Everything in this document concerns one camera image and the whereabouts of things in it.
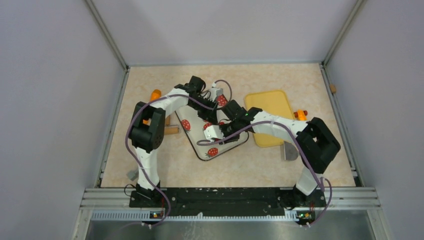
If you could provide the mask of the strawberry print white tray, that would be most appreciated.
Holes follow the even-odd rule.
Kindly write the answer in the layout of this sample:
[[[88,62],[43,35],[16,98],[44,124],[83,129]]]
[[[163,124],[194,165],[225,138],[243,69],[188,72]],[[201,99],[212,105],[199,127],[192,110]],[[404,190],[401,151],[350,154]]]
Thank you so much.
[[[234,142],[208,146],[197,145],[198,141],[205,139],[204,130],[211,125],[210,122],[198,117],[198,112],[188,105],[177,109],[175,114],[185,131],[195,155],[201,161],[212,160],[249,140],[249,134],[247,132],[242,132],[239,135],[239,139]]]

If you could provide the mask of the wooden double-ended rolling pin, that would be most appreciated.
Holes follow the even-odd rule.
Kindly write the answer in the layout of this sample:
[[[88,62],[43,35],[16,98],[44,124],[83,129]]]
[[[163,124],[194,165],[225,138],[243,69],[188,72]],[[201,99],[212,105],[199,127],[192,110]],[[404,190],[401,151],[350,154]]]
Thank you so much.
[[[180,132],[180,128],[177,124],[172,125],[171,124],[171,115],[167,116],[165,118],[165,125],[164,125],[164,134],[165,135],[175,135]]]

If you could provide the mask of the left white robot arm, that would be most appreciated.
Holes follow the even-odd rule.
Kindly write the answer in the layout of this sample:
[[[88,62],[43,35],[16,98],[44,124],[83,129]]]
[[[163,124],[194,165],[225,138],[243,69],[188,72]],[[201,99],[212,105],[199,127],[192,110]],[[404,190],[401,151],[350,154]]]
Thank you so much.
[[[158,148],[165,135],[166,118],[181,107],[189,106],[202,120],[217,124],[218,103],[202,95],[206,83],[192,76],[185,84],[176,85],[169,93],[151,100],[138,102],[125,135],[125,146],[132,145],[130,154],[138,164],[135,192],[149,207],[160,202],[160,179],[157,171]]]

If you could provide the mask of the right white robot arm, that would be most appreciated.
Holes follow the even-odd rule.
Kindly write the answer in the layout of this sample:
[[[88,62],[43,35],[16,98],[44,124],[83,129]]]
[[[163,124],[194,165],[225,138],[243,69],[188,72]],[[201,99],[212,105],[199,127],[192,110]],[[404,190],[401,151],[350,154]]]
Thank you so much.
[[[341,145],[322,119],[288,119],[258,107],[246,110],[235,100],[231,100],[222,110],[230,121],[208,127],[207,138],[225,142],[234,140],[242,132],[251,132],[288,142],[296,147],[304,165],[295,184],[294,202],[307,206],[314,198],[313,191],[316,188],[324,189],[322,176],[341,150]]]

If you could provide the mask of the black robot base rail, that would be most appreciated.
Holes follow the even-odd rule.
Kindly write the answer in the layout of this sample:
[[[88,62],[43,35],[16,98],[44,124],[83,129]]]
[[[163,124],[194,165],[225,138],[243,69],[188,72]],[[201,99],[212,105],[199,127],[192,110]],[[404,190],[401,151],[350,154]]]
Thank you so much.
[[[304,195],[295,187],[169,187],[160,192],[136,189],[129,207],[166,210],[168,217],[262,217],[283,216],[289,210],[315,210],[326,206],[321,190]]]

